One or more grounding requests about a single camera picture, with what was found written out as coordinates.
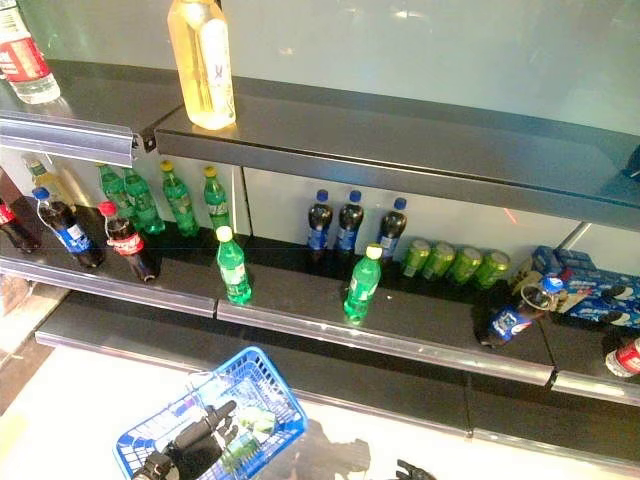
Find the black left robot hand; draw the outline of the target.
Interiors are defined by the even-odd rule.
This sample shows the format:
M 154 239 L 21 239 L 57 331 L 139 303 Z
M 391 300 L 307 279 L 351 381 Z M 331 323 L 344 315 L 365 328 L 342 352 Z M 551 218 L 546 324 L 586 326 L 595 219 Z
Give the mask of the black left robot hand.
M 167 445 L 164 453 L 172 460 L 179 479 L 198 479 L 221 458 L 238 434 L 232 418 L 236 407 L 234 400 L 218 409 L 207 406 L 199 421 L 190 424 Z

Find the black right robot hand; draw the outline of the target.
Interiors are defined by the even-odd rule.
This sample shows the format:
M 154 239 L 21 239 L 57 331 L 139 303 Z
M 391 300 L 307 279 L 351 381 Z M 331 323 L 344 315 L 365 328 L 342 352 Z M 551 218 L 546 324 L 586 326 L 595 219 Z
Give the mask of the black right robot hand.
M 397 460 L 395 475 L 397 480 L 436 480 L 431 473 L 402 459 Z

